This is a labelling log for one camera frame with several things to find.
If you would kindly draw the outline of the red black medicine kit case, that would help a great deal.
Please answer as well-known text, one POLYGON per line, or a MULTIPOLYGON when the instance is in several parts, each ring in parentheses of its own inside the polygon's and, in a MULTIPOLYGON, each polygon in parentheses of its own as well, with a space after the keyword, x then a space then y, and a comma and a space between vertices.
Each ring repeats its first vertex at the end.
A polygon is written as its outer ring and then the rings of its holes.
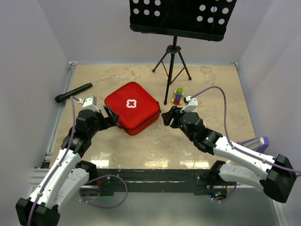
POLYGON ((154 123, 161 113, 159 102, 136 82, 112 92, 104 103, 119 116, 118 127, 131 136, 154 123))

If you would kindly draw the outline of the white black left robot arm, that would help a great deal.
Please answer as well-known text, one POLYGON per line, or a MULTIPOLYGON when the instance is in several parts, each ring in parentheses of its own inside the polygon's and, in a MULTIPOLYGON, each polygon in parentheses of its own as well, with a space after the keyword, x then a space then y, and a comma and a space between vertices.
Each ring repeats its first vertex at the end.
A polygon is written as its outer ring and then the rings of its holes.
POLYGON ((66 202, 84 185, 97 181, 96 166, 81 158, 91 146, 93 136, 114 127, 119 116, 104 106, 104 117, 96 107, 83 108, 73 116, 73 125, 63 140, 56 161, 42 182, 27 199, 20 198, 16 212, 22 226, 56 226, 66 202))

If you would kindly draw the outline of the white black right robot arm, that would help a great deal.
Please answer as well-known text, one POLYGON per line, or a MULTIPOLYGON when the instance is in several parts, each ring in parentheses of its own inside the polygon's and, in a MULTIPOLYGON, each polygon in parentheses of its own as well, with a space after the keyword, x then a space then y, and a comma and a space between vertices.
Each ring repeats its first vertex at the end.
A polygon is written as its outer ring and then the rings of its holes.
POLYGON ((173 106, 161 116, 164 125, 180 129, 198 150, 238 163, 238 166, 218 163, 212 168, 209 178, 213 184, 241 183, 263 190, 277 202, 287 202, 297 175, 286 156, 265 155, 231 142, 226 136, 205 127, 195 112, 186 113, 173 106))

